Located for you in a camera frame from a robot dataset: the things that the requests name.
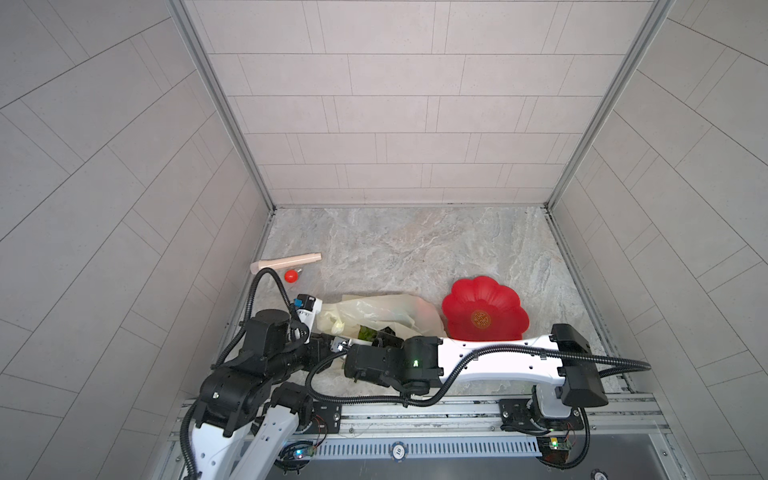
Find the green grape bunch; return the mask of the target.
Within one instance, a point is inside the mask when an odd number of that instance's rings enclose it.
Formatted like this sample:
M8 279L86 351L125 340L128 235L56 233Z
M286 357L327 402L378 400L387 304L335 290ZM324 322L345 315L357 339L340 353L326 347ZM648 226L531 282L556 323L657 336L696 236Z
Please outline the green grape bunch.
M368 342L373 342L377 336L375 329L361 325L359 327L358 339Z

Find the cream plastic bag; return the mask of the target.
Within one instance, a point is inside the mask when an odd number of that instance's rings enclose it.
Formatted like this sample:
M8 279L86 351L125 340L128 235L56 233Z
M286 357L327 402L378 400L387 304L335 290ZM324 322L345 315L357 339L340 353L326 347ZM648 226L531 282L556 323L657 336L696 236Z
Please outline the cream plastic bag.
M337 303L323 303L313 325L314 333L357 338L360 328L390 328L402 339L414 336L446 337L438 309L426 300L407 294L369 297L344 296Z

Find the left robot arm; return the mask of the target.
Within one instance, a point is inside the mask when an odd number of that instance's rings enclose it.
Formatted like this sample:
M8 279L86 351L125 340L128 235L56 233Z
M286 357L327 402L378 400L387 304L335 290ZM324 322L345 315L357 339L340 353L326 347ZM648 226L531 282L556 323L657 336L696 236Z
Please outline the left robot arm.
M290 382L331 354L332 339L312 331L320 303L290 312L248 313L185 413L180 448L188 479L263 479L274 466L298 471L318 444L287 440L328 424L305 387Z

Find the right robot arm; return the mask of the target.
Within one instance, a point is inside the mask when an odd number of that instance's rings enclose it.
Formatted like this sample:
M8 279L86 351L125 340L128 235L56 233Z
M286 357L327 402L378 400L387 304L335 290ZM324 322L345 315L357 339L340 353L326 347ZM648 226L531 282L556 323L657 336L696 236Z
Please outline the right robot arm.
M533 386L529 411L535 430L544 421L607 405L603 379L650 370L645 361L596 355L569 324L533 339L471 342L414 336L399 346L353 344L344 361L348 379L390 388L375 403L428 408L461 382L509 381Z

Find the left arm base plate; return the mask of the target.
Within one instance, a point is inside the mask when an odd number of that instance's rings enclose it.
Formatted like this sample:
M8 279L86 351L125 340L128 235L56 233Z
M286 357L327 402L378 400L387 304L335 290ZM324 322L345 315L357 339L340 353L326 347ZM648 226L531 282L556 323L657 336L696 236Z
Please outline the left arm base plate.
M320 436L338 434L341 428L342 406L340 404L314 401L313 411L306 425L300 424L296 435Z

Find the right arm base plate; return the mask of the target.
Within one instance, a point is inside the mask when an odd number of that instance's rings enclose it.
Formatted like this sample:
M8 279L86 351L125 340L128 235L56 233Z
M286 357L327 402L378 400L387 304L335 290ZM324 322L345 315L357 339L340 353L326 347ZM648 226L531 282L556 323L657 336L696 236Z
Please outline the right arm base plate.
M501 430L531 436L544 436L551 432L579 431L584 429L583 416L567 407L567 418L547 418L533 399L502 399L498 402Z

